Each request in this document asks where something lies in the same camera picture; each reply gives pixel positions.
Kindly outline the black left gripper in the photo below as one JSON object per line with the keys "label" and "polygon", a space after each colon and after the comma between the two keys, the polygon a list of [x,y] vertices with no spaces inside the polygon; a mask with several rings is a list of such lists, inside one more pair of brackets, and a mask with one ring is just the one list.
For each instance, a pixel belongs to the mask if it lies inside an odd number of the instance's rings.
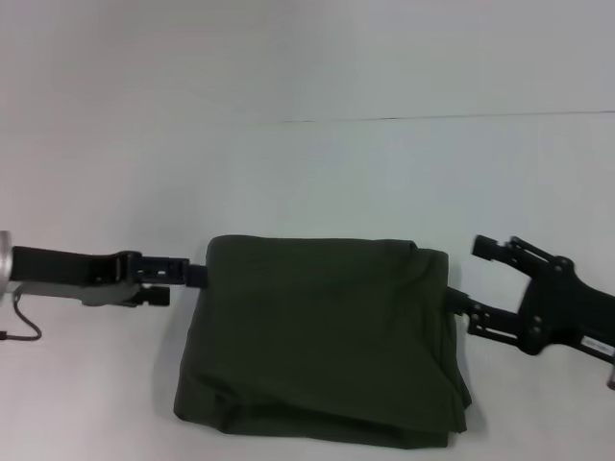
{"label": "black left gripper", "polygon": [[10,282],[22,294],[74,299],[86,306],[167,307],[168,286],[140,283],[207,288],[209,277],[206,266],[185,258],[135,252],[82,255],[15,247]]}

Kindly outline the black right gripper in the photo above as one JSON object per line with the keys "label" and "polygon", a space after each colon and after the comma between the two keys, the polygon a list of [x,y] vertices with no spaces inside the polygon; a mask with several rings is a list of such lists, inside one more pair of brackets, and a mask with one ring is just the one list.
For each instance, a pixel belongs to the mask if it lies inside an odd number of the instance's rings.
{"label": "black right gripper", "polygon": [[555,257],[516,236],[501,243],[477,235],[472,255],[510,266],[530,282],[518,315],[449,287],[445,307],[468,317],[468,334],[517,344],[529,355],[562,345],[614,362],[614,297],[582,282],[572,260]]}

